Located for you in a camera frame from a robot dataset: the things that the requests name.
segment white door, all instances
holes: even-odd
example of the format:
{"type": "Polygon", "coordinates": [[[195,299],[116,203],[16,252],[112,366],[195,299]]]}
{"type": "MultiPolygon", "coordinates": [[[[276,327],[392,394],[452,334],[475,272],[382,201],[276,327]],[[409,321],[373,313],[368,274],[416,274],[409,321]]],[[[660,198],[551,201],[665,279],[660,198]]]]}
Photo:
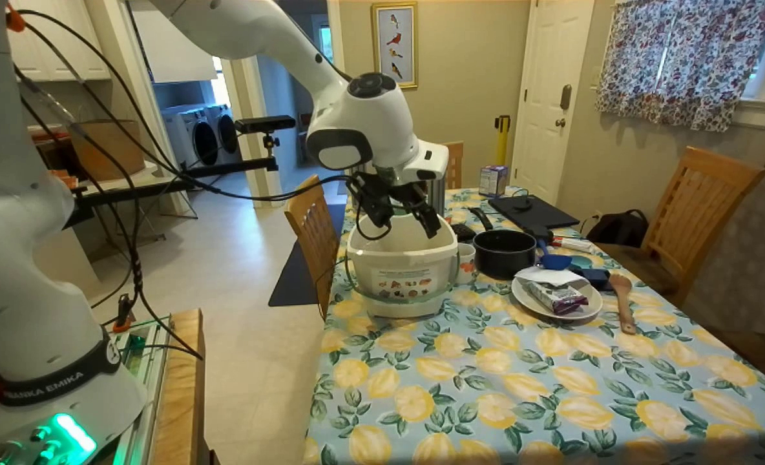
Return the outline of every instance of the white door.
{"type": "Polygon", "coordinates": [[[594,0],[534,0],[528,28],[511,180],[559,203],[572,109],[594,0]]]}

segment napkin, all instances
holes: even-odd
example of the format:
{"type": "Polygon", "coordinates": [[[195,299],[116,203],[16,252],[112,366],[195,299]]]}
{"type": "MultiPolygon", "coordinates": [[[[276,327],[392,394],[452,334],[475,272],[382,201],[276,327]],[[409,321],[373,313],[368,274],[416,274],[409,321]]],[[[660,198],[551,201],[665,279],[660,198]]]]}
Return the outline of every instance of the napkin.
{"type": "Polygon", "coordinates": [[[589,299],[580,286],[586,285],[584,277],[569,268],[540,268],[531,265],[514,274],[514,279],[551,313],[567,314],[586,305],[589,299]]]}

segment curtain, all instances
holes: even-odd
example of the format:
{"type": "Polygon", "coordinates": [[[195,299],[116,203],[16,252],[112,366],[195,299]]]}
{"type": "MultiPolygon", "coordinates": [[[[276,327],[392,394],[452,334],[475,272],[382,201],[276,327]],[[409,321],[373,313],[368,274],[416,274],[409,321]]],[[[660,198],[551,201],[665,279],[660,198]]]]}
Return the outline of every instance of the curtain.
{"type": "Polygon", "coordinates": [[[763,50],[765,0],[618,3],[599,109],[726,132],[763,50]]]}

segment green light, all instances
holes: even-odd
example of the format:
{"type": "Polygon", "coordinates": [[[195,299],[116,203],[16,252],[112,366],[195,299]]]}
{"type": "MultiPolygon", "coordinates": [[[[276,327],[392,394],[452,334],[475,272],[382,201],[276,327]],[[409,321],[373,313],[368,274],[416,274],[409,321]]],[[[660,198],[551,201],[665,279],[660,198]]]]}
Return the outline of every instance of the green light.
{"type": "Polygon", "coordinates": [[[77,443],[83,451],[91,454],[91,451],[95,449],[92,437],[87,437],[87,433],[83,432],[83,425],[76,423],[73,415],[68,415],[68,414],[58,414],[58,415],[54,415],[54,423],[59,423],[59,425],[68,432],[68,437],[73,437],[76,443],[77,443]]]}
{"type": "Polygon", "coordinates": [[[51,465],[83,465],[98,449],[95,438],[69,414],[54,414],[36,432],[43,441],[41,460],[51,465]]]}

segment rug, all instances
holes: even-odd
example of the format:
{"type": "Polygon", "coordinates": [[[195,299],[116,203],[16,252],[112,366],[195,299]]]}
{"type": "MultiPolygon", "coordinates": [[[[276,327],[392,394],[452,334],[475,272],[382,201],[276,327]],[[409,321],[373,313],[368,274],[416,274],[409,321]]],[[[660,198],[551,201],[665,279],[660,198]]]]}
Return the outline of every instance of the rug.
{"type": "MultiPolygon", "coordinates": [[[[329,203],[329,211],[330,211],[334,229],[342,232],[342,220],[347,207],[329,203]]],[[[308,277],[299,243],[291,246],[270,299],[270,307],[289,307],[289,305],[315,305],[315,286],[308,277]]]]}

